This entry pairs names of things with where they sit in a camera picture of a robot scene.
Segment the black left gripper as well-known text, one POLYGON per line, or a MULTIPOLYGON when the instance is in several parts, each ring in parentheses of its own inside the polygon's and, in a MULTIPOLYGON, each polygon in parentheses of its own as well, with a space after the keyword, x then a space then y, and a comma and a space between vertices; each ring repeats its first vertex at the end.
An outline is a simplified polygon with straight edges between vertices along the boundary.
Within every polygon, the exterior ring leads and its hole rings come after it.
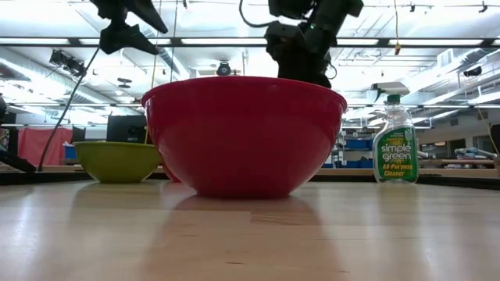
POLYGON ((116 27, 124 25, 127 10, 134 13, 157 31, 166 34, 168 28, 163 22, 151 0, 90 0, 97 7, 98 15, 110 20, 107 28, 101 31, 99 47, 110 55, 122 48, 135 48, 151 55, 158 55, 157 47, 147 39, 139 26, 116 27))

